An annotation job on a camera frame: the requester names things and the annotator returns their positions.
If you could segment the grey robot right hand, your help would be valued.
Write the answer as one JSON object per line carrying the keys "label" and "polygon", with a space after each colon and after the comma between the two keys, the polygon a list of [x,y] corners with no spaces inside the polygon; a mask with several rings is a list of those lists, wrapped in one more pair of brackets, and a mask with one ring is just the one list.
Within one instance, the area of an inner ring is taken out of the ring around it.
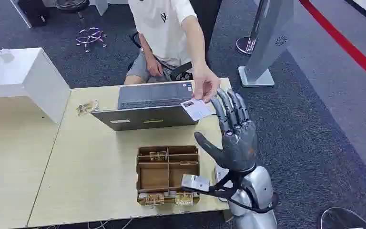
{"label": "grey robot right hand", "polygon": [[232,89],[217,89],[219,98],[211,99],[218,117],[222,148],[216,147],[200,132],[194,133],[197,144],[220,167],[247,171],[256,164],[258,137],[243,97]]}

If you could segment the person's left hand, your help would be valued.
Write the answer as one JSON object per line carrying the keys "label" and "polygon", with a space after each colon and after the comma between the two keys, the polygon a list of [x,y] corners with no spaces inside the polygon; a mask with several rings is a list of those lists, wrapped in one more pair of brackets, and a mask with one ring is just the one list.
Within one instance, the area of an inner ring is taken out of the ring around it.
{"label": "person's left hand", "polygon": [[209,103],[211,98],[217,94],[220,78],[207,65],[198,65],[194,66],[193,80],[194,98]]}

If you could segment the person's right hand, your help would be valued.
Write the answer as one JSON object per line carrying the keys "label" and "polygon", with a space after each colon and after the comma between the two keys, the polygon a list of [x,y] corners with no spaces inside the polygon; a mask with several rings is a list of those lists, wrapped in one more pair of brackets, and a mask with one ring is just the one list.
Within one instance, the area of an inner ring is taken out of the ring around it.
{"label": "person's right hand", "polygon": [[147,63],[147,70],[154,77],[163,76],[162,65],[153,55],[147,55],[145,57]]}

